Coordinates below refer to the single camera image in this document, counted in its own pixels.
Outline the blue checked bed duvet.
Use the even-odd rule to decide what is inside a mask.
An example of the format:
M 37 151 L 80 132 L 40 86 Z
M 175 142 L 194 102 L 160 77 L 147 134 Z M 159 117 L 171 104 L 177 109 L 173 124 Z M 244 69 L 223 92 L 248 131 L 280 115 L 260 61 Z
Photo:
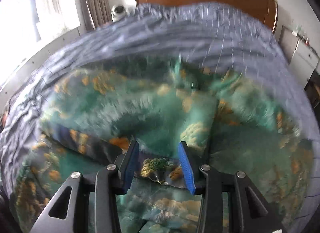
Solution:
M 1 132 L 1 193 L 14 218 L 1 223 L 1 232 L 23 232 L 13 209 L 14 189 L 26 157 L 40 141 L 42 107 L 55 83 L 82 67 L 104 68 L 117 59 L 136 57 L 179 58 L 214 74 L 240 72 L 274 96 L 311 141 L 313 152 L 302 206 L 285 228 L 318 231 L 310 220 L 319 206 L 319 128 L 309 100 L 265 25 L 229 5 L 210 2 L 140 5 L 123 20 L 78 38 L 33 71 L 10 99 Z

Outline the white window sill cabinet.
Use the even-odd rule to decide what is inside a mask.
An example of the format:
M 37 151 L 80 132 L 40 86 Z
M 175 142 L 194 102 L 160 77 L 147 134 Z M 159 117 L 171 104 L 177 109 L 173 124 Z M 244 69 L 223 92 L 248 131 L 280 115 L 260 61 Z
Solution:
M 26 59 L 21 66 L 19 66 L 6 80 L 1 87 L 1 111 L 4 109 L 8 99 L 17 91 L 23 82 L 31 75 L 31 73 L 38 69 L 45 60 L 47 60 L 55 52 L 76 40 L 86 31 L 77 27 L 71 31 L 66 32 L 48 45 L 44 46 L 29 59 Z

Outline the white desk with drawers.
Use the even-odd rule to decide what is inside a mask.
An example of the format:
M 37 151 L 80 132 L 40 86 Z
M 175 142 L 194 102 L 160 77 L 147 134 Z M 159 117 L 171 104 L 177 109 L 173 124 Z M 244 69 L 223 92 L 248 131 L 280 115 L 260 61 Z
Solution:
M 317 68 L 319 56 L 296 31 L 286 26 L 281 29 L 279 44 L 287 59 L 290 71 L 299 84 L 305 88 Z

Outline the green patterned padded jacket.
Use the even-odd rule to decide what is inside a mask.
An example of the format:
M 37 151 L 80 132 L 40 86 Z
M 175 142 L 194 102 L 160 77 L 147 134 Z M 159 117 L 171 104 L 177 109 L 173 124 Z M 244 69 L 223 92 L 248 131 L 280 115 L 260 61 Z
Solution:
M 57 81 L 40 141 L 18 175 L 13 209 L 29 232 L 63 181 L 114 162 L 139 143 L 131 189 L 117 197 L 123 232 L 194 232 L 201 199 L 185 187 L 178 144 L 223 173 L 242 170 L 284 226 L 299 213 L 312 143 L 281 104 L 240 72 L 214 74 L 179 58 L 122 58 Z

